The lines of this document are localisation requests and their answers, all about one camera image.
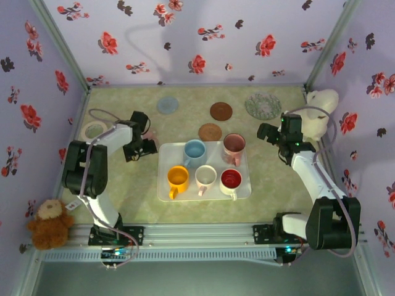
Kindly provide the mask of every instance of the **mug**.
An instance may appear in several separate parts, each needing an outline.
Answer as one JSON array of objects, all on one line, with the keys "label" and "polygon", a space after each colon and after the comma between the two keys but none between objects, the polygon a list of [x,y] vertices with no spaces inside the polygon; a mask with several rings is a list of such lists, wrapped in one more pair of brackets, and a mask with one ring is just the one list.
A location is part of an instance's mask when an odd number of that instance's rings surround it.
[{"label": "mug", "polygon": [[221,192],[230,195],[233,200],[237,200],[237,189],[242,182],[241,173],[233,168],[223,171],[220,179]]},{"label": "mug", "polygon": [[188,189],[188,170],[181,165],[173,166],[167,173],[167,181],[170,185],[170,192],[168,196],[171,199],[175,199],[177,194],[182,193]]},{"label": "mug", "polygon": [[217,179],[217,171],[210,165],[202,165],[195,172],[199,196],[202,196],[206,190],[210,189]]},{"label": "mug", "polygon": [[206,145],[200,140],[190,140],[184,146],[184,167],[198,168],[206,164]]},{"label": "mug", "polygon": [[246,140],[240,134],[229,134],[223,139],[222,159],[224,162],[239,167]]}]

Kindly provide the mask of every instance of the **white stuffed animal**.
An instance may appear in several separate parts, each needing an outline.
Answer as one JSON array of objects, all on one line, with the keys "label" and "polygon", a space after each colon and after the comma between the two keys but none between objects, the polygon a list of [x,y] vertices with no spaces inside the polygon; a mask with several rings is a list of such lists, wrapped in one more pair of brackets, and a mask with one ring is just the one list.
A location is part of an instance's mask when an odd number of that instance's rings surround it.
[{"label": "white stuffed animal", "polygon": [[[339,94],[332,89],[312,91],[307,94],[306,106],[321,108],[331,114],[339,103]],[[326,133],[329,118],[323,112],[315,109],[302,109],[294,112],[302,117],[303,141],[311,138],[319,141]]]}]

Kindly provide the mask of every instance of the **coaster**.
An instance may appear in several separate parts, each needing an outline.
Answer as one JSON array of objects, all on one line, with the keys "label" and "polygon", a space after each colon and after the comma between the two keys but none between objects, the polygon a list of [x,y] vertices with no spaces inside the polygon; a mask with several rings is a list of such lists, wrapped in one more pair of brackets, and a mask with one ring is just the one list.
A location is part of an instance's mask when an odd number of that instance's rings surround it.
[{"label": "coaster", "polygon": [[281,102],[273,94],[257,92],[246,100],[248,114],[256,119],[271,120],[281,113]]},{"label": "coaster", "polygon": [[206,123],[199,128],[199,138],[202,141],[219,141],[222,137],[222,130],[214,123]]},{"label": "coaster", "polygon": [[232,107],[224,102],[215,103],[210,108],[210,115],[218,121],[225,121],[231,118],[233,114]]},{"label": "coaster", "polygon": [[157,109],[162,114],[171,114],[178,108],[178,101],[175,97],[163,97],[158,101]]}]

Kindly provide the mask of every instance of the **teddy bear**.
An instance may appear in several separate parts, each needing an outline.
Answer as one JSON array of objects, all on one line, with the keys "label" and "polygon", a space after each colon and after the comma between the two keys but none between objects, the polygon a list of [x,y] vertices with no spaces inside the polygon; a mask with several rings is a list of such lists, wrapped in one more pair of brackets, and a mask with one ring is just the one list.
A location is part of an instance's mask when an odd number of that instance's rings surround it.
[{"label": "teddy bear", "polygon": [[35,219],[27,224],[33,233],[33,245],[38,250],[49,250],[63,246],[69,236],[74,218],[67,214],[60,200],[46,200],[39,206]]},{"label": "teddy bear", "polygon": [[[339,94],[332,89],[312,91],[307,94],[306,106],[319,107],[331,114],[339,104]],[[329,118],[323,112],[314,109],[302,109],[293,114],[302,117],[303,141],[311,138],[319,141],[326,133]]]}]

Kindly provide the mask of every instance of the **gray coaster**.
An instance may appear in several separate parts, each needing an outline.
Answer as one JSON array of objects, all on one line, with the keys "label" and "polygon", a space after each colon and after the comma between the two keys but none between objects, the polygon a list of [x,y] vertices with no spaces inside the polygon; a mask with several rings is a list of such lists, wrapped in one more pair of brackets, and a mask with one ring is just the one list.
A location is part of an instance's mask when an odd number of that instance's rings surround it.
[{"label": "gray coaster", "polygon": [[178,108],[178,101],[175,97],[163,97],[158,101],[157,109],[162,114],[171,114]]},{"label": "gray coaster", "polygon": [[273,94],[257,92],[245,102],[248,114],[256,119],[271,120],[281,113],[281,102]]}]

